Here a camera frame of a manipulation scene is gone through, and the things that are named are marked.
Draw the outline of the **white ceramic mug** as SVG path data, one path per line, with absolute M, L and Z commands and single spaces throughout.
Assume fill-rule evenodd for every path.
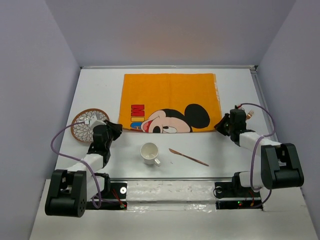
M 159 148 L 152 142 L 147 142 L 141 146 L 140 155 L 146 165 L 155 165 L 157 167 L 161 165 L 158 159 Z

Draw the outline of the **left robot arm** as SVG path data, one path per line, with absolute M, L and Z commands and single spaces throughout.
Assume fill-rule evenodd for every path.
M 115 203 L 120 208 L 126 207 L 112 187 L 109 174 L 99 172 L 109 162 L 111 144 L 121 136 L 123 126 L 95 119 L 86 119 L 82 124 L 89 126 L 93 132 L 93 141 L 83 158 L 69 156 L 51 148 L 58 156 L 75 160 L 76 164 L 53 171 L 44 207 L 48 216 L 80 218 L 88 202 L 100 209 L 107 201 L 104 197 L 109 194 L 115 197 Z

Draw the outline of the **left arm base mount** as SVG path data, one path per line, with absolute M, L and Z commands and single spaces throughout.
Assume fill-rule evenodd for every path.
M 110 191 L 101 193 L 102 203 L 100 208 L 94 207 L 92 201 L 86 204 L 87 210 L 122 211 L 127 209 L 128 183 L 126 181 L 111 181 Z

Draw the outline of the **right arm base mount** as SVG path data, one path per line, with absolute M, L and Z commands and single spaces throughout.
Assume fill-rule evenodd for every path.
M 261 194 L 250 187 L 234 186 L 230 182 L 215 182 L 213 195 L 217 210 L 239 210 L 255 208 L 262 203 Z

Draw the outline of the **yellow Mickey Mouse cloth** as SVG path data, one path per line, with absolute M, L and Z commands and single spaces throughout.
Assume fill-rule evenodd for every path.
M 143 133 L 211 132 L 222 119 L 213 73 L 125 74 L 118 122 Z

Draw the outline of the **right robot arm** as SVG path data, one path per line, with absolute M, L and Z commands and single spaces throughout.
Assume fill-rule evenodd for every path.
M 230 183 L 235 196 L 242 196 L 249 187 L 254 191 L 301 187 L 304 174 L 296 146 L 280 143 L 268 136 L 259 135 L 247 129 L 247 114 L 241 108 L 234 108 L 214 126 L 214 129 L 237 146 L 250 150 L 250 170 L 238 172 L 239 179 Z

